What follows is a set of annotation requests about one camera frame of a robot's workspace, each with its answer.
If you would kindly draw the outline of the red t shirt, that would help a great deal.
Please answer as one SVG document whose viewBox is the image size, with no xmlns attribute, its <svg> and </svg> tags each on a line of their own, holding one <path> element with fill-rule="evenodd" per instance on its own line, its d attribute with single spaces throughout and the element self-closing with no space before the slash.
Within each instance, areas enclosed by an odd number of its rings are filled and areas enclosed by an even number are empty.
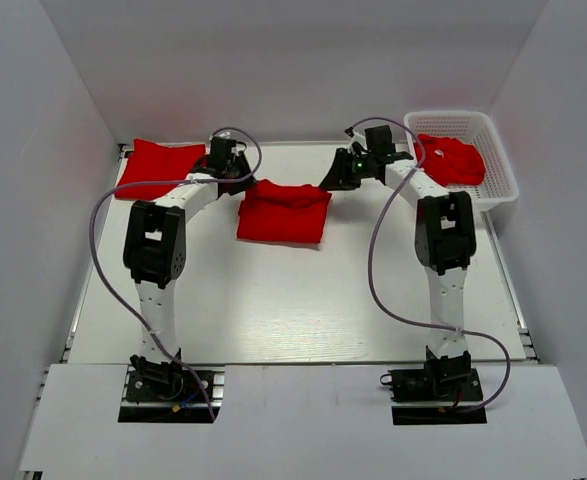
<svg viewBox="0 0 587 480">
<path fill-rule="evenodd" d="M 204 144 L 162 146 L 136 138 L 118 186 L 139 182 L 182 180 L 206 154 Z M 174 188 L 173 185 L 147 185 L 123 188 L 114 196 L 118 200 L 153 201 Z"/>
<path fill-rule="evenodd" d="M 238 240 L 319 245 L 332 194 L 310 184 L 287 186 L 260 180 L 241 201 Z"/>
<path fill-rule="evenodd" d="M 416 160 L 425 154 L 422 169 L 441 186 L 478 186 L 484 181 L 486 167 L 475 146 L 451 137 L 419 134 L 418 138 L 414 143 Z"/>
</svg>

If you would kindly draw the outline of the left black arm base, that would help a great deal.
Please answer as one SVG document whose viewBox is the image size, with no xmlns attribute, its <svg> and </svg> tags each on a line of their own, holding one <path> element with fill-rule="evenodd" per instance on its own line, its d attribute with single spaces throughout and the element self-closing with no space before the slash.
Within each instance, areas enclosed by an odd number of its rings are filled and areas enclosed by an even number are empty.
<svg viewBox="0 0 587 480">
<path fill-rule="evenodd" d="M 168 385 L 129 367 L 117 421 L 121 424 L 212 424 L 214 419 L 190 373 L 174 375 Z"/>
</svg>

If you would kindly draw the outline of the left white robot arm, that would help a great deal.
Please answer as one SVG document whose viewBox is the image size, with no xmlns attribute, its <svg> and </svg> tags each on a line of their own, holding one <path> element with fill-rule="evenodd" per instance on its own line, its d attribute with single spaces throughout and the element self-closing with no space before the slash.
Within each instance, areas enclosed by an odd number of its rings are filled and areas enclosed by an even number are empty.
<svg viewBox="0 0 587 480">
<path fill-rule="evenodd" d="M 136 404 L 202 401 L 198 382 L 179 364 L 175 326 L 175 287 L 187 263 L 186 226 L 207 205 L 256 185 L 246 144 L 228 135 L 211 138 L 188 182 L 153 200 L 134 202 L 124 244 L 140 303 L 142 343 L 130 358 L 126 400 Z"/>
</svg>

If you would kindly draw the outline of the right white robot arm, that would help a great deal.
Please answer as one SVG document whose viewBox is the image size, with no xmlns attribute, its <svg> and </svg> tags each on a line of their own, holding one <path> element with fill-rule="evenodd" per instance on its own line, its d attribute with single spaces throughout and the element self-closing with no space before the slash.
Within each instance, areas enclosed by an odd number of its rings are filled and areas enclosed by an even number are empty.
<svg viewBox="0 0 587 480">
<path fill-rule="evenodd" d="M 423 147 L 414 154 L 397 151 L 389 126 L 345 133 L 349 144 L 336 150 L 321 188 L 352 191 L 375 179 L 413 207 L 415 252 L 429 287 L 425 362 L 419 369 L 393 370 L 382 382 L 399 402 L 457 402 L 472 373 L 463 332 L 463 287 L 477 248 L 470 196 L 447 190 L 421 168 Z"/>
</svg>

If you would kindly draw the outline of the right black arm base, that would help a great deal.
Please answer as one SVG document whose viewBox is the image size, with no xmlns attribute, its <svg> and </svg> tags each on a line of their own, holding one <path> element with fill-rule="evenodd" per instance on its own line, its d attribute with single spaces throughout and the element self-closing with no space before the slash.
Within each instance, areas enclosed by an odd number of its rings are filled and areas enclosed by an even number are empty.
<svg viewBox="0 0 587 480">
<path fill-rule="evenodd" d="M 380 376 L 380 385 L 388 388 L 394 426 L 457 426 L 487 423 L 484 408 L 472 410 L 484 401 L 475 368 L 463 380 L 451 386 L 434 388 L 423 369 L 395 369 Z"/>
</svg>

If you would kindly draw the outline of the folded red t shirt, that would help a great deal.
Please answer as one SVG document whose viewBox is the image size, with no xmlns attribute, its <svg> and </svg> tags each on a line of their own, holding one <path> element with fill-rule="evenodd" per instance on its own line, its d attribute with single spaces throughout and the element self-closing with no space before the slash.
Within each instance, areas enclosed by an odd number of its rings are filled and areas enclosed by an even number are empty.
<svg viewBox="0 0 587 480">
<path fill-rule="evenodd" d="M 162 146 L 136 138 L 118 186 L 139 182 L 182 180 L 206 154 L 204 144 Z M 174 188 L 173 185 L 147 185 L 123 188 L 114 196 L 118 200 L 153 201 Z"/>
</svg>

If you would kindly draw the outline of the red t shirt in basket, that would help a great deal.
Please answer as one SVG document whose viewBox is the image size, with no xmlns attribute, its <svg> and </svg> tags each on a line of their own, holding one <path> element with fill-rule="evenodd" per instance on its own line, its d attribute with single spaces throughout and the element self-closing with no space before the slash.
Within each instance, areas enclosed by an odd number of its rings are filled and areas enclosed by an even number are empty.
<svg viewBox="0 0 587 480">
<path fill-rule="evenodd" d="M 419 134 L 418 138 L 414 143 L 416 160 L 425 154 L 422 169 L 441 186 L 478 186 L 484 181 L 486 167 L 475 146 L 451 137 Z"/>
</svg>

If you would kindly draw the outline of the white plastic basket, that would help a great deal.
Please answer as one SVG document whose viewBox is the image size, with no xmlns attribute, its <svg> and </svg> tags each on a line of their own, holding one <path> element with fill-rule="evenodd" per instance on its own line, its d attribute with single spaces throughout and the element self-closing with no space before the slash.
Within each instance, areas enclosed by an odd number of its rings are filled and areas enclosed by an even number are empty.
<svg viewBox="0 0 587 480">
<path fill-rule="evenodd" d="M 517 199 L 519 190 L 508 157 L 486 114 L 465 110 L 416 111 L 404 116 L 404 124 L 416 134 L 454 138 L 477 149 L 486 169 L 483 181 L 477 186 L 447 186 L 453 192 L 466 191 L 476 210 L 489 211 Z"/>
</svg>

